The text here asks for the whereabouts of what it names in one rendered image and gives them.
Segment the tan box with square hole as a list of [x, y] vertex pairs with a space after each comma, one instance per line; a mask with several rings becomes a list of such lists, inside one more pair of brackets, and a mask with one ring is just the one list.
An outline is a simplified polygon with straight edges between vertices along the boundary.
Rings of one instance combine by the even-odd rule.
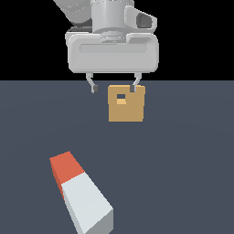
[[137, 85], [130, 92], [129, 85], [110, 85], [108, 105], [110, 122], [141, 122], [144, 119], [145, 86]]

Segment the red and white peg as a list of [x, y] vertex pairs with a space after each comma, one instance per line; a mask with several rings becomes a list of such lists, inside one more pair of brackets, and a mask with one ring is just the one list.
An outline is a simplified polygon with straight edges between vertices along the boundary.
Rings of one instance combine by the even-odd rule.
[[110, 234], [113, 207], [71, 152], [49, 159], [53, 176], [78, 234]]

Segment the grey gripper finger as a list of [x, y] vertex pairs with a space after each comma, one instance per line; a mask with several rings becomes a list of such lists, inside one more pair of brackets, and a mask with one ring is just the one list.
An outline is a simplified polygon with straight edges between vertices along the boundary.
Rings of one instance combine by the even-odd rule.
[[92, 73], [87, 73], [87, 74], [86, 74], [86, 80], [87, 80], [87, 82], [90, 84], [91, 92], [92, 92], [92, 93], [98, 93], [98, 92], [99, 92], [99, 88], [98, 88], [98, 86], [93, 82], [92, 78], [93, 78], [93, 74], [92, 74]]
[[132, 85], [130, 85], [130, 92], [136, 92], [136, 86], [140, 82], [142, 78], [142, 73], [141, 72], [136, 72], [134, 73], [135, 81], [133, 82]]

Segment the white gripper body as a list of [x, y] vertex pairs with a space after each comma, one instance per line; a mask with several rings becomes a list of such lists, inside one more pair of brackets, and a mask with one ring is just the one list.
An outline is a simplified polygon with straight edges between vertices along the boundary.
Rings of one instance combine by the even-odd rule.
[[67, 32], [69, 69], [74, 73], [149, 73], [159, 63], [153, 34], [130, 33], [125, 43], [101, 43], [99, 34]]

